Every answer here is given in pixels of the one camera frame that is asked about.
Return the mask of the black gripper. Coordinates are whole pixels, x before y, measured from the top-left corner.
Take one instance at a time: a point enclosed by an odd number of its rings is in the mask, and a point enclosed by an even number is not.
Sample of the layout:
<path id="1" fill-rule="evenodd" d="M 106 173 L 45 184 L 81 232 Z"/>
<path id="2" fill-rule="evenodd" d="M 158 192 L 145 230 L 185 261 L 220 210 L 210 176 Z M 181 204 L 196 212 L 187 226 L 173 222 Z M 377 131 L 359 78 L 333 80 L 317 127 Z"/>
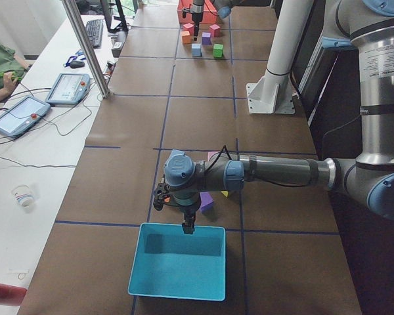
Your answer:
<path id="1" fill-rule="evenodd" d="M 181 10 L 182 17 L 186 18 L 187 14 L 191 15 L 192 21 L 194 22 L 194 35 L 193 38 L 196 41 L 200 30 L 200 22 L 203 20 L 204 5 L 203 4 L 191 4 L 189 7 L 184 7 Z"/>
<path id="2" fill-rule="evenodd" d="M 173 184 L 163 178 L 154 191 L 153 207 L 161 211 L 163 206 L 177 207 L 184 215 L 183 232 L 193 235 L 197 212 L 197 191 L 191 189 L 192 180 Z"/>

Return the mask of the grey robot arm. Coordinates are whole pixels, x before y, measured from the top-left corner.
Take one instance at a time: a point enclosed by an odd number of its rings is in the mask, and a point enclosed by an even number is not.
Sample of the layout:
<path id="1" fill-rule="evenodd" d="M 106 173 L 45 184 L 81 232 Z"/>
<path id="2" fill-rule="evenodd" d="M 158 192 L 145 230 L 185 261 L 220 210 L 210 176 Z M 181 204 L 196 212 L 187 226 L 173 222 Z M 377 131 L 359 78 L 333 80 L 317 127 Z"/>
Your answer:
<path id="1" fill-rule="evenodd" d="M 206 1 L 204 0 L 193 0 L 191 4 L 185 5 L 184 1 L 179 1 L 182 5 L 181 14 L 183 18 L 185 18 L 188 14 L 191 15 L 191 20 L 194 23 L 193 27 L 193 38 L 197 40 L 200 24 L 202 23 L 204 17 L 204 6 L 206 5 Z M 212 0 L 210 3 L 214 6 L 217 11 L 217 15 L 220 18 L 226 18 L 230 13 L 233 7 L 238 6 L 242 3 L 241 0 Z"/>
<path id="2" fill-rule="evenodd" d="M 223 148 L 207 161 L 194 161 L 173 150 L 154 191 L 154 208 L 176 207 L 183 231 L 192 234 L 202 192 L 239 191 L 257 180 L 323 186 L 394 220 L 394 1 L 327 1 L 322 46 L 359 52 L 362 152 L 356 158 L 257 157 Z"/>

